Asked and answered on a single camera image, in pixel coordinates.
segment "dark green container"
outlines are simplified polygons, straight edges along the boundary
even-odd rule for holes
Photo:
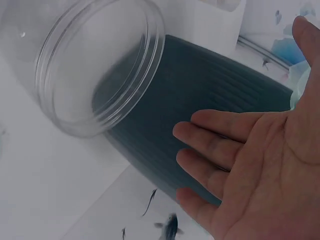
[[[93,98],[94,109],[113,90],[110,82],[114,81],[110,79],[125,75],[136,55],[133,50],[108,74],[108,81],[101,81]],[[173,199],[178,188],[190,187],[219,205],[219,199],[177,164],[177,152],[187,146],[173,137],[173,127],[202,109],[236,113],[287,111],[291,94],[288,88],[240,63],[168,35],[160,65],[146,93],[105,136]]]

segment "hand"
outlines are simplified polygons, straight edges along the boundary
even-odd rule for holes
[[[320,239],[320,30],[298,17],[293,35],[312,68],[295,110],[201,110],[173,130],[194,149],[178,163],[222,204],[190,189],[177,200],[215,240]]]

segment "small fish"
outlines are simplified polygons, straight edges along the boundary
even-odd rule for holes
[[[155,189],[155,190],[152,191],[152,194],[151,194],[151,197],[150,197],[150,200],[149,200],[148,207],[146,208],[146,210],[145,210],[144,214],[141,216],[141,218],[144,217],[144,216],[147,214],[147,212],[148,212],[148,210],[149,210],[149,207],[150,207],[150,204],[151,204],[152,200],[155,198],[155,195],[156,195],[157,190],[158,190],[158,189]]]
[[[269,64],[269,63],[270,63],[270,60],[267,59],[267,58],[264,58],[264,59],[263,59],[262,67],[263,67],[263,68],[265,67],[265,68],[269,71],[269,68],[268,68],[268,66],[267,66],[267,64]]]
[[[122,232],[122,240],[125,240],[125,237],[126,237],[126,228],[122,229],[121,232]]]
[[[282,14],[280,13],[279,10],[276,11],[275,13],[275,24],[278,25],[282,20]]]
[[[162,229],[159,240],[175,240],[176,235],[184,232],[178,228],[178,217],[176,213],[171,213],[165,223],[155,223],[157,229]]]

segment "clear plastic jar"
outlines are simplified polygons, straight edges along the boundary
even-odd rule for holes
[[[102,133],[130,112],[164,48],[164,22],[149,0],[10,0],[2,12],[2,54],[45,115],[76,137]],[[129,54],[121,78],[109,75]],[[112,90],[93,110],[108,78]]]

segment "finger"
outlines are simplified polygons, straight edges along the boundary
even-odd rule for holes
[[[208,203],[189,188],[178,189],[176,198],[183,210],[208,232],[218,207]]]
[[[199,127],[245,143],[252,128],[262,117],[260,112],[234,113],[217,110],[200,110],[192,115],[191,122]]]
[[[225,183],[229,173],[212,165],[192,149],[183,149],[176,156],[178,164],[220,200],[224,196]]]
[[[292,33],[295,42],[312,66],[320,55],[320,30],[303,16],[298,16],[293,23]]]
[[[173,135],[211,160],[214,164],[230,171],[235,163],[242,143],[225,139],[190,122],[180,122]]]

